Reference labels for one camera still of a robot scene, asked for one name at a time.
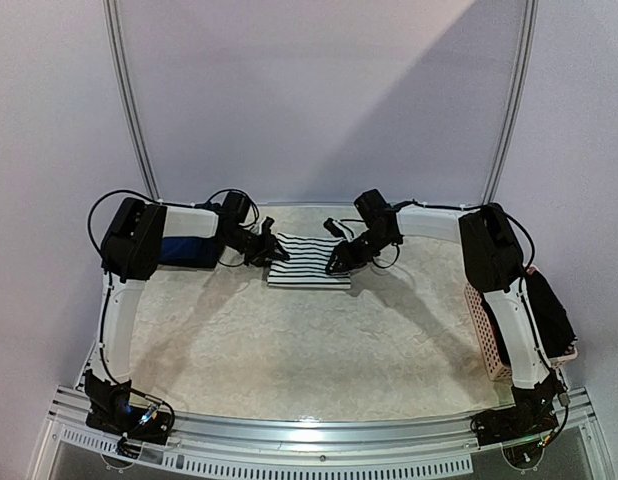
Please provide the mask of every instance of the white backdrop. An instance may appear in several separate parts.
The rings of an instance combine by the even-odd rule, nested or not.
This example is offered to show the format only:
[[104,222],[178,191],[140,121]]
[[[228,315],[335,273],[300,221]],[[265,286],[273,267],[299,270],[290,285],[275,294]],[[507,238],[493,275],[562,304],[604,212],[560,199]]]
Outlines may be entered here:
[[521,0],[125,0],[162,197],[481,200]]
[[496,199],[528,228],[580,338],[618,478],[618,2],[541,2]]
[[[27,478],[59,384],[95,339],[89,207],[142,188],[101,2],[0,2],[0,480]],[[97,213],[98,235],[117,202]]]

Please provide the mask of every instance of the pink plastic crate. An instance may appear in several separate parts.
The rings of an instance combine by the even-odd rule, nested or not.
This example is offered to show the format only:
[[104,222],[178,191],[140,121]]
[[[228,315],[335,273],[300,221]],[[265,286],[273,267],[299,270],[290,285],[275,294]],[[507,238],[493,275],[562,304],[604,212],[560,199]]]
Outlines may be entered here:
[[[496,337],[493,334],[489,317],[487,317],[487,313],[482,308],[480,294],[475,288],[467,284],[465,287],[465,299],[473,319],[473,325],[476,328],[476,335],[478,336],[478,343],[480,343],[482,359],[485,362],[489,380],[492,382],[509,380],[511,378],[511,368],[504,365],[500,360],[498,347],[496,346]],[[560,367],[577,356],[578,350],[576,347],[573,347],[566,355],[549,360],[552,366]]]

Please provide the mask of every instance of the wire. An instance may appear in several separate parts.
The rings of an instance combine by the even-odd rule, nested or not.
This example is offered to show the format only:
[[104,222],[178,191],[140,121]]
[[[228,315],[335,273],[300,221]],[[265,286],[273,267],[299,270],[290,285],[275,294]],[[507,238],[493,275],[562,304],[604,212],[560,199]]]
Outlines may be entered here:
[[[529,247],[531,247],[531,255],[529,256],[529,261],[527,262],[527,266],[525,267],[524,272],[523,272],[523,273],[526,273],[529,270],[529,267],[531,267],[531,264],[533,263],[533,259],[536,257],[536,244],[533,243],[533,238],[531,238],[531,235],[529,234],[527,229],[523,227],[522,224],[518,220],[516,220],[513,216],[509,215],[504,210],[502,210],[501,213],[505,217],[507,217],[509,220],[511,220],[516,225],[516,227],[520,229],[520,231],[524,234],[524,236],[527,237],[527,241],[529,242]],[[519,291],[522,291],[522,283],[520,284]]]
[[[136,192],[134,190],[129,190],[129,189],[118,189],[118,190],[113,190],[109,193],[106,193],[105,195],[103,195],[102,197],[100,197],[98,200],[96,200],[96,202],[92,205],[91,209],[89,210],[89,214],[87,215],[87,233],[89,235],[89,240],[92,244],[92,246],[94,247],[94,249],[96,250],[96,252],[98,253],[98,256],[102,259],[103,261],[103,268],[105,269],[108,277],[109,277],[109,282],[108,282],[108,287],[107,287],[107,293],[105,294],[105,299],[102,305],[102,313],[100,316],[100,333],[99,333],[99,355],[100,355],[100,362],[102,364],[103,370],[105,371],[105,374],[107,375],[107,377],[109,377],[110,381],[115,384],[116,386],[119,386],[120,388],[122,388],[124,391],[137,395],[141,398],[144,398],[145,400],[148,400],[150,402],[155,402],[155,400],[157,400],[159,402],[159,407],[165,406],[167,407],[167,409],[169,410],[169,423],[167,425],[167,428],[164,430],[164,433],[159,433],[159,434],[155,434],[155,435],[144,435],[143,438],[144,439],[148,439],[148,438],[154,438],[154,437],[159,437],[159,436],[163,436],[165,434],[168,434],[171,429],[173,428],[173,425],[175,423],[176,420],[176,415],[174,412],[173,407],[165,400],[158,398],[158,397],[150,397],[149,394],[142,392],[140,390],[137,390],[135,388],[130,387],[129,385],[125,385],[122,384],[118,381],[117,378],[115,378],[113,376],[113,374],[111,373],[111,371],[109,370],[109,367],[107,365],[107,361],[105,358],[105,343],[104,343],[104,327],[105,327],[105,320],[107,318],[107,310],[109,307],[109,302],[111,301],[111,292],[114,288],[113,286],[113,275],[111,273],[111,270],[109,270],[107,268],[107,264],[106,264],[106,260],[102,254],[102,250],[100,249],[100,247],[98,246],[98,243],[96,242],[96,239],[93,235],[93,228],[92,228],[92,219],[93,219],[93,214],[96,211],[96,209],[98,208],[98,206],[107,198],[112,197],[114,195],[118,195],[118,194],[128,194],[128,195],[133,195],[135,197],[138,197],[142,200],[145,200],[146,202],[149,203],[153,203],[153,204],[161,204],[161,205],[168,205],[168,206],[178,206],[178,207],[185,207],[185,208],[193,208],[190,205],[184,205],[184,204],[176,204],[176,203],[166,203],[166,202],[156,202],[155,200],[153,200],[152,198],[143,195],[142,193]],[[131,433],[135,433],[138,431],[138,429],[144,427],[146,424],[138,424],[136,425]],[[130,456],[132,458],[134,458],[134,455],[129,455],[129,451],[127,451],[124,447],[124,444],[126,443],[126,437],[122,436],[120,441],[118,442],[118,447],[120,449],[120,451],[122,451],[123,453],[126,453],[127,456]]]
[[381,270],[386,270],[388,268],[393,267],[396,262],[398,261],[398,258],[400,258],[400,245],[394,244],[394,247],[396,247],[396,256],[393,259],[393,262],[391,262],[389,265],[379,265],[378,263],[376,263],[376,259],[372,258],[371,262],[377,267],[380,268]]
[[229,265],[227,263],[222,263],[220,260],[218,260],[218,263],[220,265],[222,265],[223,267],[228,267],[228,268],[238,268],[238,267],[242,267],[245,264],[245,261],[243,260],[242,262],[236,264],[236,265]]
[[232,192],[240,193],[241,195],[244,195],[245,197],[247,197],[247,200],[249,200],[250,208],[253,211],[254,218],[251,223],[244,225],[244,227],[249,228],[249,227],[254,226],[256,223],[258,223],[258,220],[260,219],[260,209],[258,208],[258,205],[256,205],[256,202],[254,202],[253,199],[249,196],[249,194],[245,192],[244,190],[240,190],[238,188],[223,188],[222,190],[218,190],[216,193],[211,195],[203,205],[206,205],[206,206],[210,205],[211,201],[214,198],[216,198],[218,195],[222,195],[223,193],[232,193]]
[[421,203],[421,202],[419,202],[417,200],[411,200],[410,203],[415,205],[416,207],[432,208],[432,209],[436,209],[436,210],[455,210],[455,211],[458,211],[458,212],[475,210],[476,208],[480,208],[480,207],[483,206],[483,205],[467,205],[467,206],[463,206],[463,207],[457,207],[455,205],[430,205],[428,203]]
[[541,448],[547,448],[549,444],[553,443],[553,441],[558,437],[558,435],[560,435],[562,431],[565,429],[568,419],[569,419],[569,405],[565,405],[565,416],[562,419],[562,424],[560,425],[560,427],[558,427],[557,430],[553,430],[551,433],[549,433],[549,435],[547,435],[545,439],[539,443],[538,446]]
[[[145,400],[149,400],[150,402],[153,402],[152,398],[156,398],[157,400],[159,400],[160,406],[164,405],[165,407],[167,407],[170,412],[170,418],[169,418],[169,424],[165,432],[170,432],[176,420],[176,415],[173,410],[173,407],[166,400],[163,400],[162,398],[158,398],[158,397],[149,398],[149,395],[147,393],[120,383],[118,379],[112,375],[111,371],[109,370],[109,367],[107,366],[107,362],[105,359],[104,326],[105,326],[105,319],[107,318],[107,309],[109,307],[109,302],[111,300],[111,292],[113,290],[113,276],[110,271],[107,271],[107,274],[109,276],[109,285],[107,288],[107,293],[105,295],[105,300],[102,305],[102,314],[100,317],[100,335],[99,335],[99,338],[100,338],[99,354],[100,354],[100,362],[102,363],[103,370],[105,371],[107,377],[109,377],[111,382],[121,387],[123,390],[129,393],[133,393],[134,395],[144,398]],[[131,432],[129,432],[129,434],[135,433],[139,427],[142,427],[144,425],[145,424],[136,425],[136,427],[134,427],[131,430]],[[162,436],[162,435],[163,435],[162,433],[157,434],[157,435],[146,435],[143,438],[153,438],[153,437]]]

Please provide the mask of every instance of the striped cloth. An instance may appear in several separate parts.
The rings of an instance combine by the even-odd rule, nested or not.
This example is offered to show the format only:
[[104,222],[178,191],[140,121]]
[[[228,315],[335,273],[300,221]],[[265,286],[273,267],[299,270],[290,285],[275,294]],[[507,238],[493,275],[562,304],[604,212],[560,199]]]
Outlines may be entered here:
[[342,239],[299,237],[278,233],[276,238],[290,259],[274,260],[267,277],[267,285],[282,288],[351,288],[349,273],[327,275],[325,267],[334,247]]

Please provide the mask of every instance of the glass panel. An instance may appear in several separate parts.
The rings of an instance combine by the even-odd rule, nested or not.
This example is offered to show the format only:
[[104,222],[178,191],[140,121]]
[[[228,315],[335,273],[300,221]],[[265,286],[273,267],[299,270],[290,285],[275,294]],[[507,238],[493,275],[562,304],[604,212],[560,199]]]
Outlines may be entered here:
[[125,0],[161,196],[481,199],[525,2]]
[[[602,444],[592,448],[602,448]],[[124,468],[113,459],[103,459],[99,454],[80,447],[61,443],[58,449],[51,480],[91,480],[120,479],[125,480],[186,480],[193,477],[185,474],[158,470],[142,465]],[[512,468],[504,460],[502,451],[495,448],[472,455],[474,473],[453,478],[466,480],[514,480],[521,478],[521,471]],[[612,478],[610,473],[592,474],[587,457],[587,448],[578,426],[572,426],[548,448],[536,470],[527,470],[523,478],[531,479],[569,479],[569,480],[603,480]],[[118,466],[124,468],[120,476]]]

